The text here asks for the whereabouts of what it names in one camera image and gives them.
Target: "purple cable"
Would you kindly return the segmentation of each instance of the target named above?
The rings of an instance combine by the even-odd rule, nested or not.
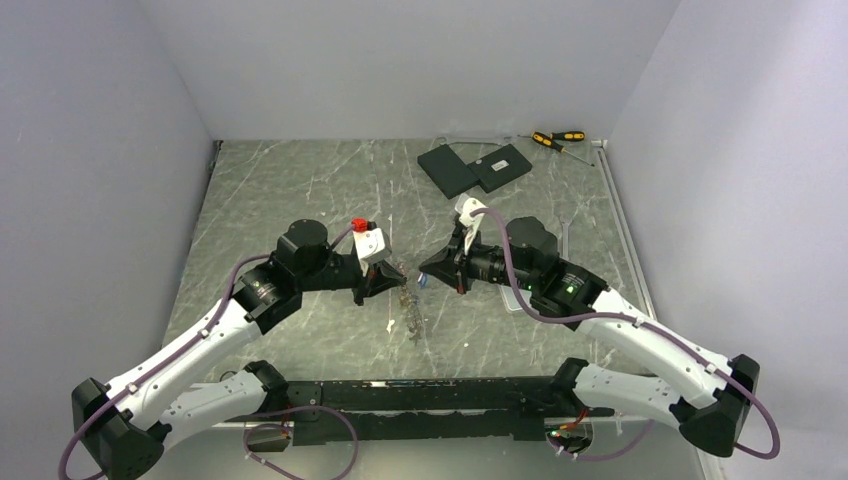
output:
[[[318,410],[318,411],[321,411],[321,412],[327,412],[331,415],[335,415],[338,419],[340,419],[345,424],[348,431],[350,431],[350,436],[353,438],[353,455],[351,455],[351,457],[350,457],[350,463],[348,463],[347,467],[345,467],[345,469],[342,470],[342,473],[336,475],[335,477],[333,477],[331,479],[331,480],[341,480],[342,478],[346,477],[347,474],[349,474],[351,470],[353,470],[353,465],[356,463],[356,457],[357,457],[357,455],[359,455],[359,437],[356,435],[356,429],[353,428],[353,424],[350,423],[350,420],[348,420],[347,417],[342,415],[341,412],[339,412],[338,410],[334,410],[332,408],[329,408],[329,407],[324,407],[322,405],[306,405],[306,406],[303,406],[303,407],[287,408],[285,410],[279,410],[279,411],[276,411],[276,412],[254,413],[252,415],[246,415],[246,416],[249,417],[249,418],[252,418],[252,417],[274,417],[274,416],[277,416],[277,415],[285,415],[287,413],[309,412],[309,411],[315,411],[315,410]],[[259,462],[260,464],[262,464],[262,465],[264,465],[268,468],[270,468],[271,470],[279,473],[280,475],[284,475],[284,476],[290,478],[291,480],[304,480],[303,478],[300,478],[293,473],[289,473],[289,472],[283,470],[282,468],[278,467],[277,465],[275,465],[275,464],[273,464],[269,461],[266,461],[265,459],[263,459],[259,455],[256,455],[255,453],[250,451],[250,447],[247,444],[247,441],[250,438],[250,434],[253,433],[256,430],[265,430],[265,429],[270,429],[270,428],[286,429],[285,427],[282,427],[279,424],[263,423],[261,425],[255,426],[255,427],[253,427],[249,430],[246,430],[244,432],[244,442],[243,442],[244,451],[247,452],[247,455],[251,459]]]
[[[340,243],[342,243],[342,240],[344,240],[344,237],[346,237],[352,231],[353,231],[353,224],[350,224],[350,225],[348,225],[348,227],[346,229],[344,229],[344,231],[342,233],[339,234],[338,237],[336,237],[335,240],[333,240],[333,243],[330,244],[330,250],[335,250],[336,247]]]
[[[500,230],[501,233],[501,243],[503,244],[504,249],[504,263],[506,263],[506,274],[507,277],[509,277],[509,284],[512,288],[512,292],[515,294],[515,299],[518,300],[518,304],[521,305],[521,308],[527,315],[542,323],[557,325],[582,322],[583,320],[589,320],[592,318],[612,318],[616,320],[623,320],[629,323],[637,323],[637,319],[635,317],[631,317],[623,313],[613,312],[584,313],[581,315],[574,315],[572,317],[543,317],[542,315],[539,315],[537,312],[531,309],[529,305],[527,305],[527,302],[524,301],[524,297],[521,295],[521,291],[518,289],[518,281],[515,278],[515,269],[512,264],[512,253],[509,250],[509,234],[506,231],[506,222],[504,222],[503,217],[501,217],[497,211],[491,208],[478,208],[477,210],[471,212],[472,217],[480,214],[491,215],[491,217],[498,224],[498,230]],[[642,323],[639,328],[647,328],[648,330],[665,338],[666,340],[674,344],[676,347],[686,352],[690,357],[694,358],[695,361],[697,361],[703,367],[706,368],[710,365],[710,362],[706,358],[702,357],[698,352],[690,348],[679,338],[675,337],[674,335],[671,335],[662,328],[659,328],[656,325],[651,324],[650,322]],[[759,410],[760,414],[763,416],[763,419],[765,419],[766,424],[768,425],[769,432],[771,433],[772,446],[771,450],[769,450],[768,452],[760,452],[757,450],[753,450],[752,448],[739,443],[736,444],[736,448],[742,450],[743,452],[749,455],[761,458],[763,460],[771,460],[777,457],[777,455],[780,453],[780,432],[778,432],[777,430],[777,423],[775,423],[774,417],[771,416],[771,413],[769,413],[765,405],[763,405],[762,402],[760,402],[760,400],[753,393],[751,393],[747,388],[742,386],[742,384],[736,381],[733,377],[724,373],[721,370],[716,370],[715,374],[718,375],[722,380],[727,382],[730,386],[738,390],[739,393],[741,393],[748,401],[751,402],[752,405],[754,405],[754,407],[757,408],[757,410]]]
[[[233,288],[235,286],[236,276],[238,275],[238,271],[241,269],[241,267],[245,266],[246,264],[248,264],[250,262],[254,262],[256,260],[264,260],[268,257],[269,257],[269,255],[267,255],[267,254],[265,254],[265,255],[254,255],[252,257],[248,257],[248,258],[240,261],[239,263],[236,264],[235,267],[233,267],[233,270],[230,272],[230,276],[227,278],[227,283],[226,283],[226,288],[224,289],[224,294],[221,295],[221,302],[218,304],[218,308],[215,310],[215,313],[212,315],[212,317],[209,318],[209,321],[206,322],[206,325],[204,325],[203,329],[205,329],[207,331],[211,331],[212,328],[218,323],[218,320],[221,319],[221,316],[224,314],[224,311],[227,309],[227,303],[228,303],[227,300],[229,300],[230,296],[232,296],[232,294],[233,294]],[[172,353],[167,358],[162,360],[162,362],[160,362],[155,367],[151,368],[147,373],[142,374],[133,383],[136,386],[140,387],[141,385],[144,384],[144,382],[150,380],[151,377],[153,377],[157,373],[161,372],[162,369],[164,369],[165,367],[167,367],[168,365],[173,363],[174,360],[178,359],[184,353],[189,351],[191,349],[191,347],[196,345],[197,342],[199,342],[202,338],[203,337],[198,332],[197,334],[195,334],[194,337],[192,337],[188,342],[186,342],[185,345],[178,348],[176,351],[174,351],[174,353]],[[117,405],[118,402],[123,400],[128,394],[129,394],[129,390],[127,390],[127,388],[124,387],[124,389],[121,390],[120,392],[118,392],[117,395],[115,395],[114,397],[109,399],[109,401],[104,403],[103,406],[98,408],[97,411],[95,411],[94,414],[88,418],[88,420],[83,422],[83,424],[82,424],[82,426],[80,426],[79,430],[74,432],[74,435],[71,437],[71,441],[68,442],[68,445],[65,447],[65,450],[62,451],[62,457],[59,459],[59,479],[60,480],[72,480],[70,477],[68,477],[68,460],[71,458],[71,452],[73,452],[74,447],[77,445],[77,443],[79,443],[80,440],[82,440],[82,437],[85,435],[85,432],[87,432],[88,429],[91,428],[91,425],[93,425],[94,422],[96,422],[100,417],[102,417],[103,414],[106,413],[106,411],[108,411],[110,408]],[[94,474],[90,477],[86,477],[84,480],[96,480],[98,478],[103,477],[103,475],[105,475],[104,472],[96,473],[96,474]]]

